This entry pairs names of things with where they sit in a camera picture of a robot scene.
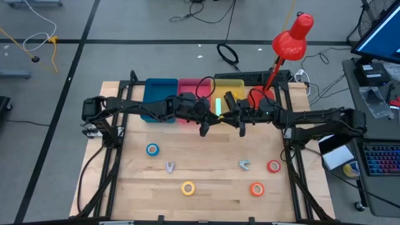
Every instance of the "computer monitor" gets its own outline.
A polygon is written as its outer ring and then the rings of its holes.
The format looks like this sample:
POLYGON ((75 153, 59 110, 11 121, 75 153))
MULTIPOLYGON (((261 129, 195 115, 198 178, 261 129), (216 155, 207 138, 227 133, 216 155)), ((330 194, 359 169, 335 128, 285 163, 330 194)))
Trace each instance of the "computer monitor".
POLYGON ((372 59, 400 64, 400 0, 396 0, 351 52, 372 59))

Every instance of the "plastic bin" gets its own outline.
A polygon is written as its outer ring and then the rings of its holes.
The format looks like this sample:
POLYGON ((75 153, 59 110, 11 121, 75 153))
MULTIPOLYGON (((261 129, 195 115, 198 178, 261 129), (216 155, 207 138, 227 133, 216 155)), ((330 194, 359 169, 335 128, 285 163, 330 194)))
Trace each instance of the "plastic bin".
POLYGON ((244 96, 244 81, 241 79, 215 79, 216 89, 211 96, 211 111, 216 113, 216 100, 221 99, 221 113, 229 111, 228 105, 224 99, 224 95, 231 91, 232 95, 237 99, 245 99, 244 96))
MULTIPOLYGON (((146 86, 144 88, 144 103, 152 103, 154 101, 162 101, 170 95, 176 95, 178 90, 177 79, 157 79, 149 78, 146 80, 146 86)), ((150 116, 140 116, 147 123, 158 123, 155 119, 150 116)), ((169 119, 166 123, 174 123, 175 118, 169 119)))
MULTIPOLYGON (((177 94, 181 93, 193 93, 196 95, 196 87, 199 84, 201 79, 196 79, 196 78, 182 78, 179 79, 178 84, 177 84, 177 94)), ((199 89, 197 90, 197 94, 199 97, 207 96, 211 93, 212 87, 211 87, 211 80, 210 79, 205 79, 202 81, 202 83, 199 86, 199 89)), ((187 122, 184 119, 178 119, 179 123, 181 124, 196 124, 195 122, 187 122)))

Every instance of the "wooden table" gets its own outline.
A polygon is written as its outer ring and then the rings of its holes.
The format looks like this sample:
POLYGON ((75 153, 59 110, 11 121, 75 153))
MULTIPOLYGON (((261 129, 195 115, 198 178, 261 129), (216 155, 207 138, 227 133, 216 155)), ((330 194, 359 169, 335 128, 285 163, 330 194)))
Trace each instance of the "wooden table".
MULTIPOLYGON (((118 85, 119 82, 104 82, 100 95, 116 96, 118 85)), ((305 85, 291 83, 289 88, 294 111, 309 111, 305 85)), ((143 85, 134 86, 132 100, 141 101, 143 92, 143 85)), ((206 137, 201 137, 198 128, 178 122, 146 123, 138 115, 129 115, 111 219, 157 220, 159 215, 165 215, 167 221, 248 221, 251 216, 256 221, 295 221, 288 170, 279 158, 284 148, 280 130, 272 124, 248 124, 246 136, 239 137, 238 129, 218 124, 210 127, 206 137), (156 157, 146 154, 149 143, 159 146, 156 157), (272 159, 282 165, 275 174, 266 169, 272 159), (250 170, 238 166, 241 160, 250 160, 250 170), (167 161, 176 163, 171 174, 166 172, 167 161), (185 181, 196 186, 192 196, 181 192, 185 181), (263 196, 251 195, 249 187, 254 182, 264 184, 263 196)), ((88 141, 82 165, 100 146, 101 138, 88 141)), ((316 141, 307 147, 319 150, 316 141)), ((104 154, 105 150, 84 174, 81 207, 98 188, 104 154)), ((302 151, 302 158, 311 194, 334 218, 320 156, 302 151)), ((305 218, 304 199, 297 191, 305 218)), ((108 191, 103 196, 101 215, 105 213, 107 198, 108 191)), ((71 215, 77 213, 75 194, 71 215)))

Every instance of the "yellow bin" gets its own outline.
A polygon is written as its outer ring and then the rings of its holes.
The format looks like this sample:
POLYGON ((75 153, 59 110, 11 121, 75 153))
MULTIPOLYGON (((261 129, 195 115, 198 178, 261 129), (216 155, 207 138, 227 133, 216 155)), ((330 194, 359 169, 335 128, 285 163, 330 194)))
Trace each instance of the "yellow bin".
POLYGON ((216 113, 216 99, 221 99, 221 113, 229 111, 228 105, 224 99, 224 95, 231 91, 235 100, 245 99, 244 97, 244 81, 241 79, 215 79, 215 91, 211 95, 211 111, 216 113))

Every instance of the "tape roll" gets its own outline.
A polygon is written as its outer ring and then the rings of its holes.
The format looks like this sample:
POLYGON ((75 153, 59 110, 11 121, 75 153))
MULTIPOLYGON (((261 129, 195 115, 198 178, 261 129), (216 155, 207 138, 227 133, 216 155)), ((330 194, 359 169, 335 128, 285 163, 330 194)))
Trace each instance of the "tape roll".
POLYGON ((271 173, 276 173, 281 170, 281 164, 276 160, 271 160, 267 163, 267 169, 271 173))
POLYGON ((158 148, 157 144, 151 143, 147 146, 146 152, 149 156, 157 156, 158 153, 160 152, 160 149, 158 148))
POLYGON ((186 182, 184 182, 184 183, 182 184, 181 189, 182 189, 182 193, 183 193, 184 195, 186 195, 186 196, 192 195, 192 194, 194 193, 194 184, 193 184, 192 182, 190 182, 190 181, 186 181, 186 182), (189 191, 189 192, 187 192, 187 191, 185 190, 185 187, 186 187, 187 185, 189 185, 189 186, 192 187, 192 190, 189 191))
POLYGON ((256 197, 262 196, 264 194, 264 192, 265 192, 264 185, 261 184, 260 182, 252 183, 250 185, 250 192, 251 192, 252 195, 254 195, 256 197), (257 192, 255 190, 256 187, 258 187, 260 189, 259 192, 257 192))

